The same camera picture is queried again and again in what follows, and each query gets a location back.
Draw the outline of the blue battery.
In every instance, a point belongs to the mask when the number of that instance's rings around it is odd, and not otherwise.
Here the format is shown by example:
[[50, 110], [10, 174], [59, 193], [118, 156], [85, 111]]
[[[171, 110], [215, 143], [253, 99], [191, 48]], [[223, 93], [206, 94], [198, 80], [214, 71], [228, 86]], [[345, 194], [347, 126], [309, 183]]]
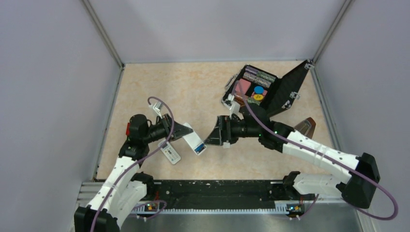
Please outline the blue battery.
[[195, 152], [197, 154], [200, 154], [204, 149], [206, 149], [206, 146], [204, 144], [198, 145], [198, 147], [196, 147]]

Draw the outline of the white battery cover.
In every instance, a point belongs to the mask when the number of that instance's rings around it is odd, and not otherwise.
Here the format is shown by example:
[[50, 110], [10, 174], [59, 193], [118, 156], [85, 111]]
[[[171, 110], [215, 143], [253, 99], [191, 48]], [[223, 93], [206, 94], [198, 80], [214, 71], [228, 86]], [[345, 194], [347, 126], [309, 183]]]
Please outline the white battery cover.
[[231, 147], [231, 144], [230, 144], [229, 142], [223, 142], [222, 147], [223, 147], [224, 149], [228, 149], [228, 148]]

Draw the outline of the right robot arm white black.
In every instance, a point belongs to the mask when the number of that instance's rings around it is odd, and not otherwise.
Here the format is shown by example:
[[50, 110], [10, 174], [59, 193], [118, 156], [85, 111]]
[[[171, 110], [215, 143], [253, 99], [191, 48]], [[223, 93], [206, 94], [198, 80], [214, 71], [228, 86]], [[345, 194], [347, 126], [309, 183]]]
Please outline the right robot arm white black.
[[251, 103], [250, 110], [237, 115], [218, 116], [216, 125], [205, 139], [206, 145], [230, 146], [239, 138], [257, 137], [264, 147], [310, 162], [329, 175], [291, 172], [284, 178], [283, 192], [289, 199], [300, 195], [324, 194], [341, 197], [352, 206], [368, 209], [376, 186], [380, 181], [375, 158], [363, 153], [361, 156], [340, 152], [322, 145], [293, 127], [271, 121], [266, 111]]

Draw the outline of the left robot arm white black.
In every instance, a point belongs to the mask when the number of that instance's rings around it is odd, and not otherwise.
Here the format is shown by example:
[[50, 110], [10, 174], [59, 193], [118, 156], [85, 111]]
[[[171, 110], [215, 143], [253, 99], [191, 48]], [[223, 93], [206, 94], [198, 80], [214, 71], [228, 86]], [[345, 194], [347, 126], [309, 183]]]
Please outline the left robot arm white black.
[[137, 203], [155, 194], [153, 177], [138, 173], [148, 157], [149, 144], [169, 138], [175, 141], [193, 129], [174, 122], [169, 114], [158, 116], [154, 125], [143, 114], [133, 115], [126, 129], [126, 141], [103, 185], [86, 206], [77, 208], [77, 232], [118, 232]]

